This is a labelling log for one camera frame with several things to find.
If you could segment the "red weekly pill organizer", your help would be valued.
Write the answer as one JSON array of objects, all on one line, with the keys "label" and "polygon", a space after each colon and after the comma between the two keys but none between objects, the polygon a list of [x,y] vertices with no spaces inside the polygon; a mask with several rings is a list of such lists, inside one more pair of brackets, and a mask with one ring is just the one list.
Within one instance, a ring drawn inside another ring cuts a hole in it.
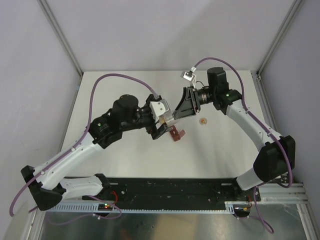
[{"label": "red weekly pill organizer", "polygon": [[182,129],[181,131],[178,131],[177,128],[173,125],[171,127],[171,130],[169,131],[169,134],[174,142],[177,142],[181,140],[181,138],[186,134],[185,130]]}]

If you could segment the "clear pill bottle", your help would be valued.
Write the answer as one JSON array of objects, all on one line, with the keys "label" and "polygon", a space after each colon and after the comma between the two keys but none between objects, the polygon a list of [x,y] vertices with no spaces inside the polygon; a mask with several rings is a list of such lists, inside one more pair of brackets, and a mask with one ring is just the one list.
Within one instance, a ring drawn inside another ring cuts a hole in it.
[{"label": "clear pill bottle", "polygon": [[159,123],[166,124],[168,127],[171,127],[175,124],[177,124],[180,120],[179,119],[174,119],[172,114],[163,114],[162,116],[159,117]]}]

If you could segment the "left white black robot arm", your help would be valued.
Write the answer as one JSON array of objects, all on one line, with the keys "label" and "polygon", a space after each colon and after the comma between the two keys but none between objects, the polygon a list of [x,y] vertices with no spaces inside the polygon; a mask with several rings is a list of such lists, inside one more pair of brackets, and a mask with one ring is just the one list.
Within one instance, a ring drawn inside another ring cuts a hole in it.
[{"label": "left white black robot arm", "polygon": [[68,149],[40,166],[27,165],[21,170],[37,207],[47,211],[62,200],[76,197],[107,199],[111,194],[111,183],[104,174],[81,178],[68,178],[67,175],[85,160],[119,141],[124,132],[146,129],[152,139],[158,139],[168,126],[163,123],[157,127],[157,123],[169,112],[167,101],[155,99],[152,94],[143,107],[139,107],[135,96],[122,95],[105,114],[95,118],[83,136]]}]

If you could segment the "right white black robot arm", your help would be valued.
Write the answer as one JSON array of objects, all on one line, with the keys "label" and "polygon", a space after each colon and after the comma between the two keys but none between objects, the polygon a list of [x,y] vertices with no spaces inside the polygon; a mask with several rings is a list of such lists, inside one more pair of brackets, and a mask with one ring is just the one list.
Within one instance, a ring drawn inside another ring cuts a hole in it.
[{"label": "right white black robot arm", "polygon": [[212,103],[216,110],[232,119],[247,134],[258,150],[252,168],[233,181],[232,197],[241,201],[249,195],[249,189],[268,182],[290,188],[296,156],[293,137],[283,136],[259,120],[246,106],[244,94],[229,87],[222,67],[207,70],[208,85],[201,89],[196,88],[195,70],[193,67],[181,73],[190,86],[183,88],[181,100],[173,112],[174,119],[194,116],[202,105]]}]

